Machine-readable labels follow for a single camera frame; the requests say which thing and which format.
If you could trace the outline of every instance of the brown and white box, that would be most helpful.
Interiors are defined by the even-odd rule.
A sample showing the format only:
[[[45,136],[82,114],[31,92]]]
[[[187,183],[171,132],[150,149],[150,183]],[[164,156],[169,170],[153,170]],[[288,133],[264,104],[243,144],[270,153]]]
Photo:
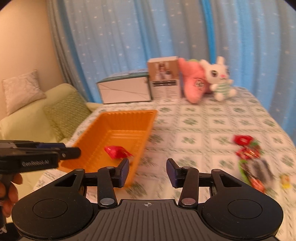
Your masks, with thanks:
[[[182,97],[177,56],[151,58],[147,66],[153,99]]]

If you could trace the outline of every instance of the striped shirt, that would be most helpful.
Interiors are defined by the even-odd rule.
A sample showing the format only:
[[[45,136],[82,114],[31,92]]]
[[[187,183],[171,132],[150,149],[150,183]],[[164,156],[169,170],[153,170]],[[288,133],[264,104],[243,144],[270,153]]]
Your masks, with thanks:
[[[229,90],[230,90],[230,84],[224,82],[224,83],[218,84],[215,92],[222,93],[226,97],[228,96]]]

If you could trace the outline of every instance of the curtain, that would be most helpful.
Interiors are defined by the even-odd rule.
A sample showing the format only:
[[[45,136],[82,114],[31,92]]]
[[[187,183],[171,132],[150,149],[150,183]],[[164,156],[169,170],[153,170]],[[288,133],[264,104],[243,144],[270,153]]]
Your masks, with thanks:
[[[149,58],[214,63],[224,56],[235,85],[250,90],[296,142],[296,14],[283,0],[50,3],[60,61],[73,67],[69,79],[95,102],[101,103],[97,82],[146,68]]]

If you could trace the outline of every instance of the throw pillow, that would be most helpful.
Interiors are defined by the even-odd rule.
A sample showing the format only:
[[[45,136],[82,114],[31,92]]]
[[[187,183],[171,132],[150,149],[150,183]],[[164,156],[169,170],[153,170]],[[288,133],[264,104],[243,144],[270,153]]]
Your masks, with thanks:
[[[7,115],[35,100],[46,98],[45,93],[39,88],[37,70],[2,80],[2,86]]]
[[[77,91],[44,107],[55,134],[60,130],[64,138],[71,138],[77,127],[91,114]]]

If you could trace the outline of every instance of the green cushion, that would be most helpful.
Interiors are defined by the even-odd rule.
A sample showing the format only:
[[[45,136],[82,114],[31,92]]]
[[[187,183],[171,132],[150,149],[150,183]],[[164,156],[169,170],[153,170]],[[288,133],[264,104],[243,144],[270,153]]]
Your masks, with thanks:
[[[91,114],[77,91],[44,107],[57,141],[71,138],[77,127]]]

